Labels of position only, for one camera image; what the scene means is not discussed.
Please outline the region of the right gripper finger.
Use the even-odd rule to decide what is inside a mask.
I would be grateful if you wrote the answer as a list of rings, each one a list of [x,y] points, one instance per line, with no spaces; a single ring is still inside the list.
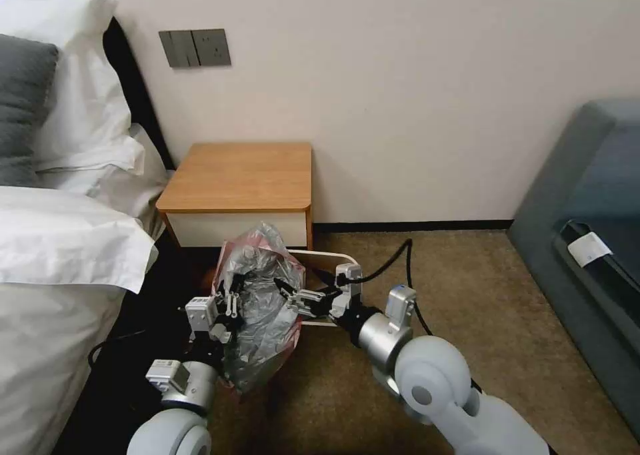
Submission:
[[[297,314],[306,319],[317,319],[323,316],[319,300],[309,298],[288,298],[287,307],[294,309]]]
[[[275,286],[278,288],[281,295],[288,301],[322,301],[326,296],[326,294],[323,292],[307,290],[304,288],[297,290],[281,278],[274,278],[273,282],[275,283]]]

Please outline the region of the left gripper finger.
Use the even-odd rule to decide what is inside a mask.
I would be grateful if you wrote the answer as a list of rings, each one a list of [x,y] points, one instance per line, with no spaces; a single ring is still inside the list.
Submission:
[[[226,288],[224,278],[220,278],[218,285],[215,287],[213,297],[216,310],[216,323],[224,325],[231,324],[234,318],[233,304],[235,293],[230,288]]]
[[[245,293],[246,274],[234,273],[229,288],[225,289],[226,311],[225,316],[233,328],[242,328],[245,324],[244,303],[247,295]]]

